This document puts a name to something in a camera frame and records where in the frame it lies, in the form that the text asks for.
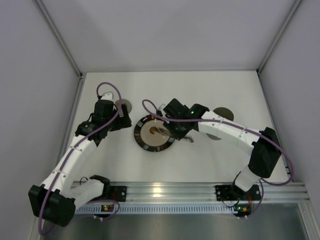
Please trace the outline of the grey container lid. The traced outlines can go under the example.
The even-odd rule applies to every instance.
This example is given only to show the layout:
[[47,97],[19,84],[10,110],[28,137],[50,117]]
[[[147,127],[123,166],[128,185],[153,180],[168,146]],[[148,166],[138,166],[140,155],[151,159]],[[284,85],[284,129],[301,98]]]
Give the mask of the grey container lid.
[[[127,100],[127,99],[122,99],[122,104],[124,104],[124,105],[126,106],[128,113],[130,113],[130,112],[132,111],[132,104],[131,104],[131,102],[130,102],[129,100]],[[120,100],[117,100],[117,101],[115,102],[115,105],[116,105],[117,107],[119,107],[119,106],[120,106]]]

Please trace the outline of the metal serving tongs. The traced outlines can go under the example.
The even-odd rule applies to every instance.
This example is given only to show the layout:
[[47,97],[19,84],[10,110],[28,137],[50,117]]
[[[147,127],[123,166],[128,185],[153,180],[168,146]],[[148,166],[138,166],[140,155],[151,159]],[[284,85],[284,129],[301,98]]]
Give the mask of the metal serving tongs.
[[[169,136],[169,137],[173,137],[174,139],[178,140],[177,137],[175,137],[171,132],[169,132],[167,129],[164,129],[164,128],[160,128],[158,127],[161,131],[162,131],[162,136]],[[189,136],[189,135],[186,135],[184,137],[181,138],[182,140],[186,140],[186,141],[189,141],[190,143],[193,143],[194,142],[194,139]]]

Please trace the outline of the brown cooked shrimp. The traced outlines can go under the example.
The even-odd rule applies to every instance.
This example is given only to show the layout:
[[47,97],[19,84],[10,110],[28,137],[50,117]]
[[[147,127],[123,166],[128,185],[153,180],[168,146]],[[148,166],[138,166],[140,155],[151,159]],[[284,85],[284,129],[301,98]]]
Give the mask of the brown cooked shrimp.
[[150,129],[149,129],[149,132],[151,133],[151,134],[153,134],[153,135],[155,135],[156,133],[158,133],[158,134],[162,134],[162,131],[159,129],[159,128],[157,128],[157,127],[155,127],[155,126],[153,126],[153,127],[151,127]]

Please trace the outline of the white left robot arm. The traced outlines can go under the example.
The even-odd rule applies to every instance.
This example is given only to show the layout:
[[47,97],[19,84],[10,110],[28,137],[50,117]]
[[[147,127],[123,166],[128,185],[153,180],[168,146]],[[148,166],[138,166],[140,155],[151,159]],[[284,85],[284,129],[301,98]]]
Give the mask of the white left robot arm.
[[39,219],[65,227],[76,210],[86,203],[110,200],[112,187],[106,177],[93,175],[80,186],[72,188],[72,184],[108,132],[131,126],[126,104],[99,99],[89,119],[77,127],[71,145],[55,169],[41,185],[33,185],[28,191],[33,214]]

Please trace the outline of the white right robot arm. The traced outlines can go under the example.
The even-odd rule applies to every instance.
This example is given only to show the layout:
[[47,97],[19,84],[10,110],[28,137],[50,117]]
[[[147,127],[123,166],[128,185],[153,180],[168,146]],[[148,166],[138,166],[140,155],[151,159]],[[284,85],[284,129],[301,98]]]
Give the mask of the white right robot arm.
[[237,198],[244,196],[260,179],[269,178],[281,157],[277,148],[278,137],[272,128],[255,132],[236,125],[203,105],[195,103],[187,107],[175,98],[163,104],[159,111],[167,118],[164,127],[177,140],[195,130],[225,140],[250,156],[247,166],[236,175],[230,186],[230,193]]

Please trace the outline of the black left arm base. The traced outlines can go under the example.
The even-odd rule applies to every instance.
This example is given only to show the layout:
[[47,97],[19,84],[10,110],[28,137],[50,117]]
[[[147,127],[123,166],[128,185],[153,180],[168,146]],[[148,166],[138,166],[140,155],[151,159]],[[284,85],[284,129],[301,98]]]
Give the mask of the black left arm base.
[[127,186],[124,186],[124,185],[111,186],[107,199],[114,200],[117,202],[126,202]]

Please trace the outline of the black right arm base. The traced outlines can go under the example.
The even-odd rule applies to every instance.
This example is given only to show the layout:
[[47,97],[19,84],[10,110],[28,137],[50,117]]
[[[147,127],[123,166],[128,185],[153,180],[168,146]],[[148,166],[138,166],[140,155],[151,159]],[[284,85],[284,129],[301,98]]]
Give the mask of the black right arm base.
[[230,184],[216,185],[215,187],[216,199],[219,202],[238,201],[241,196]]

